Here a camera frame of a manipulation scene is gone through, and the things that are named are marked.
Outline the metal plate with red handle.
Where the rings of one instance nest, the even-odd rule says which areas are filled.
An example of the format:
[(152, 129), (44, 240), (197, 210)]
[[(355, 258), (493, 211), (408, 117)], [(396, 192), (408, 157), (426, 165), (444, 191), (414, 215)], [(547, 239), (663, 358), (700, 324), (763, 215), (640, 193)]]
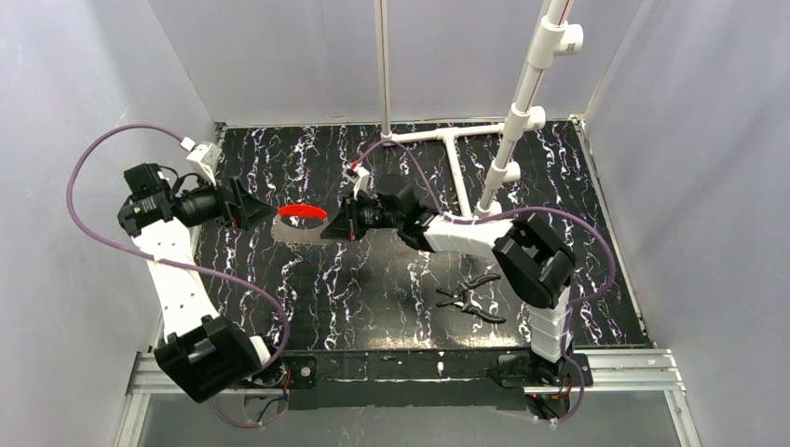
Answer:
[(290, 204), (278, 208), (271, 235), (277, 242), (322, 246), (330, 239), (321, 234), (329, 223), (329, 213), (308, 204)]

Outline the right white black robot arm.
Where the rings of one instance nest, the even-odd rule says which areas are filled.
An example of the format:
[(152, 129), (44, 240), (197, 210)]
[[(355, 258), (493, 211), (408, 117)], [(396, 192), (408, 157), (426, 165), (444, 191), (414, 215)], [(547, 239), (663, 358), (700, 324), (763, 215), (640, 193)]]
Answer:
[(536, 214), (487, 223), (462, 223), (426, 206), (413, 189), (368, 196), (350, 193), (336, 216), (320, 230), (322, 239), (356, 241), (371, 229), (394, 229), (416, 251), (456, 252), (494, 261), (498, 272), (442, 289), (441, 307), (462, 312), (491, 324), (504, 318), (473, 305), (469, 294), (488, 282), (506, 279), (530, 313), (532, 338), (525, 355), (498, 358), (492, 376), (501, 386), (559, 386), (569, 375), (567, 359), (572, 338), (568, 333), (570, 284), (576, 257)]

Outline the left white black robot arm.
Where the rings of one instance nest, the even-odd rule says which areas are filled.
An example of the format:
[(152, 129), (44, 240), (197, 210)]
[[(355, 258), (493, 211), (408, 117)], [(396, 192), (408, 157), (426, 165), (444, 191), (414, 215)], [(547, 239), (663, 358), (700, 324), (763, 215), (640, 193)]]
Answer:
[(154, 350), (159, 368), (196, 402), (258, 374), (270, 348), (213, 305), (195, 269), (190, 230), (209, 221), (248, 230), (276, 208), (253, 197), (237, 177), (182, 194), (155, 163), (126, 170), (124, 179), (130, 195), (117, 219), (134, 246), (151, 256), (146, 263), (164, 319), (164, 342)]

